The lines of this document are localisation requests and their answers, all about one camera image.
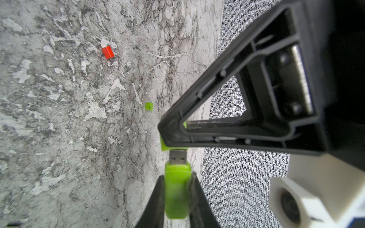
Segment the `green usb drive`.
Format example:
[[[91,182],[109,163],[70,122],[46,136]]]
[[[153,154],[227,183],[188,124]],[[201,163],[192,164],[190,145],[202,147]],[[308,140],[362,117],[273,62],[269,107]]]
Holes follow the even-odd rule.
[[[186,149],[169,151],[169,161],[165,164],[165,214],[169,219],[184,219],[189,214],[189,194],[187,185],[192,176],[192,168],[187,161]]]
[[[183,131],[186,127],[186,121],[182,125],[179,125],[179,122],[175,121],[161,121],[158,124],[158,130],[163,150],[167,150],[167,148],[189,147],[188,144],[191,142],[190,137]]]

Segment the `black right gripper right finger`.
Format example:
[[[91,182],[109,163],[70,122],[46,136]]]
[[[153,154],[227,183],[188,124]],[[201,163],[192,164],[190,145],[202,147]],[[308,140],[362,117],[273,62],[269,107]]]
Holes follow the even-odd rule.
[[[191,228],[220,228],[195,172],[189,180],[189,221]]]

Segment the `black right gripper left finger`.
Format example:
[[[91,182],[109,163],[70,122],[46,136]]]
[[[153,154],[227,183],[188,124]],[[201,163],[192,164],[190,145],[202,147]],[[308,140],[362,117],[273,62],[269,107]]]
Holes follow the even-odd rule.
[[[165,181],[159,176],[151,197],[135,228],[163,228],[165,208]]]

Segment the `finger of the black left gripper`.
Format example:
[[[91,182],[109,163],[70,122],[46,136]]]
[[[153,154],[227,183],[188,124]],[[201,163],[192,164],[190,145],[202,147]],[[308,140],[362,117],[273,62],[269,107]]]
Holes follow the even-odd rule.
[[[251,23],[162,116],[189,147],[321,155],[323,67],[309,1],[281,1]]]

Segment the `red usb cap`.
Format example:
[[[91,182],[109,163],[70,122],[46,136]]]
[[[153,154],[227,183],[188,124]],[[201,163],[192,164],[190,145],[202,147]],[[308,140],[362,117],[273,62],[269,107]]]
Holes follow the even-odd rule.
[[[102,52],[106,59],[111,59],[115,56],[114,52],[110,46],[103,47]]]

